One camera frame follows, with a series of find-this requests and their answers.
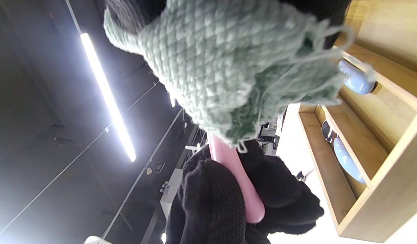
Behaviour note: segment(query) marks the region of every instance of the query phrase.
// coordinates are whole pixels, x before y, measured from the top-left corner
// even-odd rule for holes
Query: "blue bowl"
[[[333,148],[335,151],[335,155],[341,166],[344,168],[344,170],[355,180],[362,184],[365,184],[365,180],[360,174],[359,169],[354,164],[353,159],[351,158],[350,154],[348,153],[347,149],[345,148],[344,144],[342,143],[339,137],[335,138],[335,140],[333,141]]]

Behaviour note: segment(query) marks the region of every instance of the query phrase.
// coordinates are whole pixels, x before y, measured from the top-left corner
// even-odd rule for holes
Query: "black knitted glove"
[[[232,173],[210,159],[208,146],[183,169],[183,181],[166,226],[167,244],[269,244],[269,233],[301,234],[323,215],[320,200],[291,175],[278,157],[265,156],[256,141],[246,142],[241,162],[266,215],[246,223],[240,187]]]

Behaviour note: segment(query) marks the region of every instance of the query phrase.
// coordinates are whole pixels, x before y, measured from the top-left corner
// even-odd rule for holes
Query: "ceiling cable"
[[[153,84],[153,86],[146,92],[144,93],[139,99],[137,99],[133,104],[131,104],[130,107],[128,107],[128,109],[126,111],[128,111],[129,109],[131,109],[131,107],[133,107],[139,100],[141,100],[146,94],[148,94],[148,92],[150,92],[159,82],[156,82]],[[51,182],[49,182],[49,184],[46,185],[46,187],[44,187],[43,190],[40,191],[40,193],[38,193],[24,208],[23,210],[21,210],[1,231],[0,231],[0,235],[6,230],[8,229],[8,227],[14,222],[16,221],[16,219],[19,218],[19,216],[24,213],[26,211],[26,209],[28,209],[35,200],[37,200],[41,194],[43,194],[43,192],[45,192],[50,185],[52,185],[78,158],[80,158],[80,156],[98,139],[100,138],[101,135],[103,135],[103,133],[106,132],[105,130],[103,130],[97,137],[95,137],[94,140],[92,140],[92,142],[90,142],[90,144],[88,144],[84,150],[82,150],[55,178],[52,179]]]
[[[177,119],[180,117],[180,114],[181,114],[182,111],[183,111],[183,109],[181,108],[180,111],[178,112],[177,116],[175,116],[174,121],[172,121],[171,125],[166,130],[166,132],[163,135],[162,139],[160,140],[159,144],[157,144],[157,147],[155,148],[155,150],[153,151],[153,153],[151,154],[151,156],[148,158],[148,161],[146,162],[144,168],[141,170],[141,172],[139,173],[138,177],[136,178],[136,180],[134,181],[133,185],[131,186],[130,190],[128,191],[126,198],[124,198],[123,203],[121,204],[120,208],[118,209],[117,213],[115,214],[115,217],[112,219],[112,222],[109,224],[109,226],[107,227],[107,229],[104,231],[104,233],[102,235],[102,238],[103,239],[106,239],[107,234],[109,233],[109,231],[112,228],[113,224],[115,224],[115,221],[117,221],[117,218],[120,215],[121,211],[123,210],[124,205],[128,201],[128,198],[130,197],[131,193],[133,192],[134,187],[138,183],[139,179],[142,177],[142,174],[147,169],[147,167],[150,164],[153,156],[157,153],[157,150],[160,148],[160,145],[162,145],[163,141],[165,140],[166,136],[168,135],[168,133],[171,130],[172,126],[174,125],[175,121],[177,121]]]

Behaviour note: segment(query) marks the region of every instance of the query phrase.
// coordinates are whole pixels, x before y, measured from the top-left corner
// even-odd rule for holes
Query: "fluorescent light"
[[[126,125],[124,124],[120,110],[117,106],[117,102],[115,102],[115,98],[113,97],[112,91],[110,90],[106,75],[101,68],[100,60],[97,57],[91,39],[87,33],[81,34],[80,39],[82,40],[83,48],[85,49],[86,56],[88,56],[89,64],[91,65],[92,71],[94,72],[94,76],[96,77],[97,83],[100,86],[101,93],[103,94],[104,101],[106,102],[110,117],[112,118],[112,123],[118,132],[118,137],[120,138],[120,141],[123,144],[124,150],[126,150],[128,157],[132,162],[134,162],[136,160],[136,153],[134,152],[133,144],[131,143]]]
[[[172,107],[175,107],[175,98],[169,93],[169,98],[171,99],[171,105]]]
[[[165,233],[162,234],[161,240],[162,240],[163,244],[166,243],[166,234]]]

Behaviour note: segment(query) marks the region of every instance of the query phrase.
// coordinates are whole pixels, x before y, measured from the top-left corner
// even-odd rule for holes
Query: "wooden cabinet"
[[[417,34],[417,22],[406,11],[412,11],[410,18],[416,16],[417,1],[353,1],[346,24],[358,39],[343,58],[361,70],[374,69],[378,85],[366,95],[343,87],[340,105],[298,112],[341,237],[383,243],[417,212],[417,35],[408,35]],[[381,48],[374,52],[363,47],[370,43]],[[394,58],[398,51],[404,61]],[[340,166],[321,133],[326,119],[366,184]]]

